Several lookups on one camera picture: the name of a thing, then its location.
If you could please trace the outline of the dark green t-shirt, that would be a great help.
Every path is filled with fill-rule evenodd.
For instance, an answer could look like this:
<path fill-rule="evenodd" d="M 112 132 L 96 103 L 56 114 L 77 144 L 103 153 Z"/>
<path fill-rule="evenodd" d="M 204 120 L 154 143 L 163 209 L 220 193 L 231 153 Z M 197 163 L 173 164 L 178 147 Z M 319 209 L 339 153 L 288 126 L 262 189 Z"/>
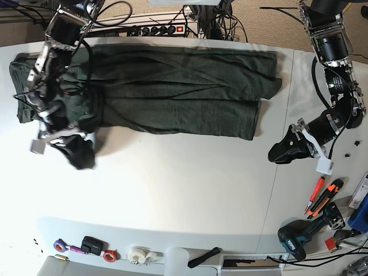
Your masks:
<path fill-rule="evenodd" d="M 252 140 L 260 102 L 282 87 L 271 52 L 98 45 L 72 58 L 57 99 L 90 132 L 126 127 Z"/>

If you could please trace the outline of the orange black utility knife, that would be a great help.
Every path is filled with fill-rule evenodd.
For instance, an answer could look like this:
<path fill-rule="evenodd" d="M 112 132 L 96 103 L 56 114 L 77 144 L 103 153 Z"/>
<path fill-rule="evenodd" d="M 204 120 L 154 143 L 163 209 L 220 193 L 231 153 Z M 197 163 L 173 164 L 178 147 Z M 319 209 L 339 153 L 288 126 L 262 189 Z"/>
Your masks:
<path fill-rule="evenodd" d="M 312 206 L 311 210 L 308 211 L 307 219 L 316 217 L 323 207 L 337 195 L 339 190 L 343 187 L 344 181 L 341 179 L 334 180 L 317 199 L 316 203 Z"/>

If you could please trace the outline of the blue box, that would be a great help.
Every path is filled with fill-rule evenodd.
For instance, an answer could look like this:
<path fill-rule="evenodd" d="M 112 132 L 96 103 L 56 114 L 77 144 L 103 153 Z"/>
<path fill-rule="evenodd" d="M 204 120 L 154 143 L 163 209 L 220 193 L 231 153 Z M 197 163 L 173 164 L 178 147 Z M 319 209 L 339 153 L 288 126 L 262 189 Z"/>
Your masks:
<path fill-rule="evenodd" d="M 361 233 L 367 233 L 368 230 L 368 220 L 367 220 L 367 213 L 368 213 L 368 197 L 367 195 L 363 199 L 362 203 L 360 204 L 359 208 L 355 210 L 351 217 L 348 219 L 348 225 Z"/>

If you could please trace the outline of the purple tape roll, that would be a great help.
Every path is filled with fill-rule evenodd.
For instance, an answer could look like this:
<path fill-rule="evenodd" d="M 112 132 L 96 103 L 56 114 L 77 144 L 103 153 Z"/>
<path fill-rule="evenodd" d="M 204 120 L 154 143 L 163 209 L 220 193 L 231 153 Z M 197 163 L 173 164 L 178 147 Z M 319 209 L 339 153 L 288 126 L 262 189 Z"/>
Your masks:
<path fill-rule="evenodd" d="M 53 247 L 57 252 L 67 251 L 67 244 L 62 239 L 56 240 L 53 244 Z"/>

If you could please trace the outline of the red square tag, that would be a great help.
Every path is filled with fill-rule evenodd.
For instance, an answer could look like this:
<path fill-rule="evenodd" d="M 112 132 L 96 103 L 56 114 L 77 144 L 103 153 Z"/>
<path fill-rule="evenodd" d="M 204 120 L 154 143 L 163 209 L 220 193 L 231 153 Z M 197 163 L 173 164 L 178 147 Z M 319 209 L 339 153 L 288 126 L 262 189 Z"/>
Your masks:
<path fill-rule="evenodd" d="M 337 249 L 335 239 L 333 237 L 325 240 L 325 246 L 327 247 L 328 251 L 334 251 Z"/>

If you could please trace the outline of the red tape roll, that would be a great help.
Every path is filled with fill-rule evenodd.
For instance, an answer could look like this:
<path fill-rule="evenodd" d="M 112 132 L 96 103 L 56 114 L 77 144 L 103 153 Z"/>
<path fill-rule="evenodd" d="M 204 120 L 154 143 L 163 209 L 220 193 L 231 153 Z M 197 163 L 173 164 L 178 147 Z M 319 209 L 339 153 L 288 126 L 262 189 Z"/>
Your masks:
<path fill-rule="evenodd" d="M 117 257 L 117 251 L 114 250 L 106 250 L 103 253 L 103 259 L 109 263 L 113 263 L 115 262 L 118 257 Z"/>

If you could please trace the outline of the white plastic cup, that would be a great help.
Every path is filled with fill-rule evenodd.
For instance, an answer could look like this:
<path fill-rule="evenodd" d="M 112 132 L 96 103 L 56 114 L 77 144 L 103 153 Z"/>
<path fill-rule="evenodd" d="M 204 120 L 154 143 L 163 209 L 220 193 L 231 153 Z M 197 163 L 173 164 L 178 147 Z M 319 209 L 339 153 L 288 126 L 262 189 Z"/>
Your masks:
<path fill-rule="evenodd" d="M 164 276 L 184 276 L 188 268 L 189 252 L 181 247 L 171 247 L 164 253 Z"/>

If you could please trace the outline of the teal black cordless drill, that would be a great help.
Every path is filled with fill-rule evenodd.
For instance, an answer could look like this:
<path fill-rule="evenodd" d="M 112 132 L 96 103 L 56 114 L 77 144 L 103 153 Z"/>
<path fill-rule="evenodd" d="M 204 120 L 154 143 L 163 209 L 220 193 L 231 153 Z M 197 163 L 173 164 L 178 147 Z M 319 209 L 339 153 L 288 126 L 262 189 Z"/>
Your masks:
<path fill-rule="evenodd" d="M 329 226 L 332 230 L 343 229 L 346 224 L 338 206 L 328 204 L 323 214 L 313 221 L 296 220 L 278 230 L 278 239 L 287 253 L 301 262 L 306 258 L 304 246 L 310 242 L 322 228 Z"/>

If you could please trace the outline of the black power strip red switch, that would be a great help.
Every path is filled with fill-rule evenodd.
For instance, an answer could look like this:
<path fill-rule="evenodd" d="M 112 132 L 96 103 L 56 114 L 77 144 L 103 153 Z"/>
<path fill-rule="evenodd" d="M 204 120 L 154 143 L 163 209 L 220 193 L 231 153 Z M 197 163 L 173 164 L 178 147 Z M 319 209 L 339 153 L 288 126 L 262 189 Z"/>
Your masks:
<path fill-rule="evenodd" d="M 130 27 L 126 34 L 131 36 L 156 36 L 156 37 L 184 37 L 184 25 L 169 26 L 133 26 Z"/>

